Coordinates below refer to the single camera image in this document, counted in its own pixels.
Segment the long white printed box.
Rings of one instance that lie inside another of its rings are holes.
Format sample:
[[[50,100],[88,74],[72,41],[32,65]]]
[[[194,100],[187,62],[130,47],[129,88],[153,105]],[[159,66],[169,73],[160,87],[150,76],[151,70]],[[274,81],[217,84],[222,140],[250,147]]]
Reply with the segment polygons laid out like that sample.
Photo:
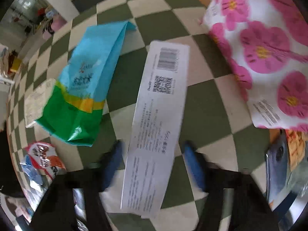
[[[189,51],[163,41],[149,46],[125,164],[124,212],[153,218],[161,208],[183,119]]]

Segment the red white snack bag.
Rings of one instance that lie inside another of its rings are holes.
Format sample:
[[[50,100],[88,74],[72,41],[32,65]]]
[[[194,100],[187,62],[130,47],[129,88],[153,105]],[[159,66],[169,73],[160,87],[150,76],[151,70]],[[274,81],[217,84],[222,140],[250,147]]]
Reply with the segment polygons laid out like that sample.
[[[26,155],[20,162],[30,181],[43,185],[40,170],[53,180],[56,175],[66,173],[66,167],[58,157],[56,149],[46,142],[35,142],[25,148]]]

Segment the green white checkered tablecloth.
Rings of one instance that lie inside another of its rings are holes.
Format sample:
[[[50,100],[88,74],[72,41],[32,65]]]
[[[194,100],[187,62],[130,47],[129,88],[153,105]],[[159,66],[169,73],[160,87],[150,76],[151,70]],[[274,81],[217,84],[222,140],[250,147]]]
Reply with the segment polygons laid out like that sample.
[[[20,56],[24,64],[15,75],[7,99],[10,153],[18,180],[33,209],[41,193],[30,187],[20,161],[25,148],[36,141],[51,143],[68,171],[87,167],[107,152],[117,139],[129,143],[135,103],[152,40],[190,47],[188,89],[184,119],[174,165],[161,210],[142,219],[121,211],[124,169],[121,165],[111,187],[102,193],[114,230],[194,230],[206,195],[194,184],[186,168],[184,142],[191,140],[208,159],[224,169],[252,172],[266,189],[264,152],[269,131],[255,128],[236,84],[217,46],[199,24],[205,7],[198,0],[106,0],[64,25],[50,39],[41,33],[30,38]],[[26,127],[26,98],[48,79],[56,78],[89,26],[130,20],[137,30],[128,32],[103,111],[100,132],[91,147],[71,146],[36,125]]]

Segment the blue green snack bag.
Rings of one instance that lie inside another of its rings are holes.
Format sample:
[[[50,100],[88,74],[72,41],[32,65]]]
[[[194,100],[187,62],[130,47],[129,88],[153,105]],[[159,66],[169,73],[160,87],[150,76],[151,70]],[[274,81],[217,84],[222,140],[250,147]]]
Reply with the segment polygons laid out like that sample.
[[[71,145],[94,144],[126,31],[135,29],[127,20],[87,28],[37,120],[43,129]]]

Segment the white tissue packet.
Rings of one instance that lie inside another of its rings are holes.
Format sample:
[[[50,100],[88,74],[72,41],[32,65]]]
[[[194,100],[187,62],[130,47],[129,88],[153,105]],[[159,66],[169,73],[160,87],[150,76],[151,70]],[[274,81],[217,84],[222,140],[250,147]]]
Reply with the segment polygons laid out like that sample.
[[[39,85],[24,101],[25,127],[31,128],[37,124],[43,109],[48,102],[56,80],[50,78]]]

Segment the pink flower tissue pack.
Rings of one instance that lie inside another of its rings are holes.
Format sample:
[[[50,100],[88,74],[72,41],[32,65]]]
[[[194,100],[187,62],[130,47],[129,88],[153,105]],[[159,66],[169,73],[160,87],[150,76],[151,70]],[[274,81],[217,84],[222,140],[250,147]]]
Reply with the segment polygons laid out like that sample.
[[[307,131],[307,22],[293,0],[211,0],[203,17],[255,127]]]

